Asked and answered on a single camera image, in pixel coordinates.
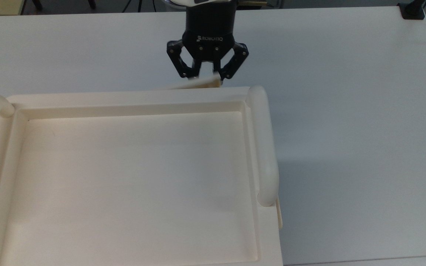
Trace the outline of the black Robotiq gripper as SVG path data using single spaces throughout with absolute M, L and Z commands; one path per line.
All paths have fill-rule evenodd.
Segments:
M 231 79 L 249 55 L 244 43 L 232 36 L 238 3 L 195 3 L 186 7 L 182 40 L 167 42 L 167 55 L 181 78 L 194 79 L 202 62 L 213 62 L 220 80 Z M 184 47 L 192 57 L 188 66 L 181 57 Z

